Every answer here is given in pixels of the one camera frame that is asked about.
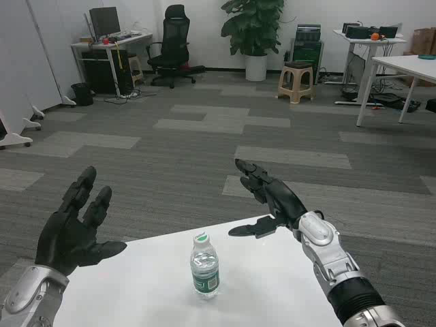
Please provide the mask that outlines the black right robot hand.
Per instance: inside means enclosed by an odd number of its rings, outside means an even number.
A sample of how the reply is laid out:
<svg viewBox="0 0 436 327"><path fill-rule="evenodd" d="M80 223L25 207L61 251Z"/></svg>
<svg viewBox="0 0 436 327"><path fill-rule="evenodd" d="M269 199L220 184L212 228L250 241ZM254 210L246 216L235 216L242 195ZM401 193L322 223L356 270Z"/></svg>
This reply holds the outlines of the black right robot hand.
<svg viewBox="0 0 436 327"><path fill-rule="evenodd" d="M269 176L262 167L242 159L236 159L235 164L244 174L240 178L242 186L259 203L267 204L270 214L260 217L253 225L235 227L228 235L262 238L275 233L278 227L297 228L300 217L307 213L298 196L283 181Z"/></svg>

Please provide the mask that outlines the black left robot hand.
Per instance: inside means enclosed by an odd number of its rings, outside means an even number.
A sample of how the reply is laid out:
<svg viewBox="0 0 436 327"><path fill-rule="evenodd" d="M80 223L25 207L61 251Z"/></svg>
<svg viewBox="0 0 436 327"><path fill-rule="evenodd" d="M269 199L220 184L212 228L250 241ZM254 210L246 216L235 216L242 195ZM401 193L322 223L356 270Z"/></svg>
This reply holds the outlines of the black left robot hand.
<svg viewBox="0 0 436 327"><path fill-rule="evenodd" d="M78 267L93 266L120 254L127 248L121 241L97 242L97 229L104 222L112 190L105 186L92 201L82 219L80 210L87 203L97 170L86 168L62 197L60 207L49 217L37 244L35 263L68 276Z"/></svg>

